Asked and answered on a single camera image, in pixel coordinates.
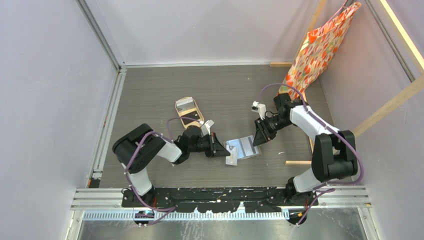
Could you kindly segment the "white credit card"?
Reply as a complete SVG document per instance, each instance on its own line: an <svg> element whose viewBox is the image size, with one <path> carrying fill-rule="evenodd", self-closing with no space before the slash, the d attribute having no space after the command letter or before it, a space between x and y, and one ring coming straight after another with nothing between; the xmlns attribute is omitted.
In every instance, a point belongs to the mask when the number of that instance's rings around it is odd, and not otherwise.
<svg viewBox="0 0 424 240"><path fill-rule="evenodd" d="M227 145L226 150L230 153L229 156L225 157L225 164L228 166L238 165L238 149L236 146Z"/></svg>

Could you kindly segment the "beige card holder wallet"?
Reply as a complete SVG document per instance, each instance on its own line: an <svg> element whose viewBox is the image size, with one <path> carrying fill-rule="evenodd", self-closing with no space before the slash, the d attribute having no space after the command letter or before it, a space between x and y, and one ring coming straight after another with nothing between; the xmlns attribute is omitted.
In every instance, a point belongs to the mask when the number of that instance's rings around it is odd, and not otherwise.
<svg viewBox="0 0 424 240"><path fill-rule="evenodd" d="M237 139L227 140L226 145L237 149L237 160L244 160L262 154L259 146L253 146L254 136L249 135Z"/></svg>

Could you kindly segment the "black VIP credit card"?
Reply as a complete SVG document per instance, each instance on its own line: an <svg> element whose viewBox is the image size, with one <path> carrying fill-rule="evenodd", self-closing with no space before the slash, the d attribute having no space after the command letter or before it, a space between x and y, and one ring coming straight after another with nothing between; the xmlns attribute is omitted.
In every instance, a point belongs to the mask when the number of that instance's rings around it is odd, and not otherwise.
<svg viewBox="0 0 424 240"><path fill-rule="evenodd" d="M189 113L183 115L182 117L184 117L182 119L182 122L184 123L184 125L189 125L193 122L201 120L200 115L197 111L189 112Z"/></svg>

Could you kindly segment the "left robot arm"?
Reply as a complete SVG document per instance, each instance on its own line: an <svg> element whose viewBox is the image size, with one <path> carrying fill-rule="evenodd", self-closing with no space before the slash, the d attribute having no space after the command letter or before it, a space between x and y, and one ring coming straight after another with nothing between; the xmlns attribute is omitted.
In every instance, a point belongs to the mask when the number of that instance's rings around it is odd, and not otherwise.
<svg viewBox="0 0 424 240"><path fill-rule="evenodd" d="M134 200L141 207L148 207L154 199L147 166L155 157L179 165L191 153L204 153L207 158L231 155L212 131L204 134L200 127L191 125L171 142L146 123L117 140L112 146L112 152L124 167L124 174L136 191Z"/></svg>

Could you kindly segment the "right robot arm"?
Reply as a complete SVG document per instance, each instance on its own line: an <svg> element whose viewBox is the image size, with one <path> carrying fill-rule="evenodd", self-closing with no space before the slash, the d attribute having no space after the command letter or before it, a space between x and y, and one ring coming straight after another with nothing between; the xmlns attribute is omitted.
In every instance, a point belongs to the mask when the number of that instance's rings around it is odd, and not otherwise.
<svg viewBox="0 0 424 240"><path fill-rule="evenodd" d="M253 146L265 144L276 137L279 130L296 126L313 140L311 167L290 178L284 196L291 205L299 205L310 193L322 184L335 179L356 175L359 170L354 154L355 136L349 130L339 130L317 116L303 100L292 100L289 94L279 94L273 99L277 112L254 101L251 110L259 114L254 121Z"/></svg>

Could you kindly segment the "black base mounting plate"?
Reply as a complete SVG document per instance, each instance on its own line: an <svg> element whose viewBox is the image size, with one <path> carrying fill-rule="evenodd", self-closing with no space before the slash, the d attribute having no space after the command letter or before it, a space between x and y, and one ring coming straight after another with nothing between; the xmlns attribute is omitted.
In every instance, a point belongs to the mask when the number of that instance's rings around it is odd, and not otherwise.
<svg viewBox="0 0 424 240"><path fill-rule="evenodd" d="M124 208L150 206L162 212L177 213L208 211L234 213L243 208L245 213L276 213L283 207L302 210L317 205L314 192L289 196L283 187L156 187L152 193L137 197L132 189L123 188L121 205Z"/></svg>

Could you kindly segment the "gold oval tray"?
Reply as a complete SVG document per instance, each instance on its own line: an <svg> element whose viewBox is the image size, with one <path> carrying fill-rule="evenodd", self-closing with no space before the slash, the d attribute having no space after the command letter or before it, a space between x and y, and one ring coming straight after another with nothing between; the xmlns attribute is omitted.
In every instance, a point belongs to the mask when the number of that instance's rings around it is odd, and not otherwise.
<svg viewBox="0 0 424 240"><path fill-rule="evenodd" d="M193 97L183 97L175 102L175 109L185 129L190 126L201 127L205 119Z"/></svg>

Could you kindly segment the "orange floral fabric bag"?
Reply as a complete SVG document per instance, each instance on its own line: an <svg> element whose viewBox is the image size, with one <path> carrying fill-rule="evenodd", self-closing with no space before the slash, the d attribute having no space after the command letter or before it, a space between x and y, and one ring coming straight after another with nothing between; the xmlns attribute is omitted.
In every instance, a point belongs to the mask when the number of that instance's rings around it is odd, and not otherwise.
<svg viewBox="0 0 424 240"><path fill-rule="evenodd" d="M323 26L307 33L282 82L287 86L280 86L278 94L289 94L292 100L297 99L317 80L328 68L361 6L360 2L354 2Z"/></svg>

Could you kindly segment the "aluminium rail frame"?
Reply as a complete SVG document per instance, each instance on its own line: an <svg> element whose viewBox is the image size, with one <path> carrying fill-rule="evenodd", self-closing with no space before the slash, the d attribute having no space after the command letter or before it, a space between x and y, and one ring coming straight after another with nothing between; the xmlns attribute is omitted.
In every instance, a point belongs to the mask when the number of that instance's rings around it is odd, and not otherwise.
<svg viewBox="0 0 424 240"><path fill-rule="evenodd" d="M263 143L253 101L276 117L273 98L287 73L268 64L128 68L118 77L97 183L76 190L69 240L346 240L378 236L365 187L348 180L295 193L309 138L332 136L299 121Z"/></svg>

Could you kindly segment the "wooden frame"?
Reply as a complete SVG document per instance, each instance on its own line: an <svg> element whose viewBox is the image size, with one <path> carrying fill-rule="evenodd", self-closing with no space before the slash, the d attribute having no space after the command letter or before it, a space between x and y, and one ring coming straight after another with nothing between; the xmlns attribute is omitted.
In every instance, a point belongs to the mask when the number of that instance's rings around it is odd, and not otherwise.
<svg viewBox="0 0 424 240"><path fill-rule="evenodd" d="M377 0L362 1L351 25L320 76L335 125L353 131L356 149L367 165L424 165L424 93L417 92L381 120L366 123L372 114L407 88L405 73L374 18L377 13L412 75L420 76L413 56Z"/></svg>

